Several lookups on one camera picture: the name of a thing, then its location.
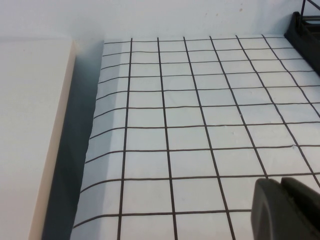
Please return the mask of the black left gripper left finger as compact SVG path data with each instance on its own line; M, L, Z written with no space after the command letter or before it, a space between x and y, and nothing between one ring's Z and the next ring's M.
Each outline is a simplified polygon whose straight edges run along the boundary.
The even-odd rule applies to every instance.
M273 179L255 182L251 209L255 240L318 240L320 224L312 224Z

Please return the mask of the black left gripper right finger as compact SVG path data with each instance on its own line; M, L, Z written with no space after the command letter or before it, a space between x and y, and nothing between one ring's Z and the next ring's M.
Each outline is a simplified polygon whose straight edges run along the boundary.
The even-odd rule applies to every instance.
M283 177L281 186L302 214L312 223L320 223L320 194L293 177Z

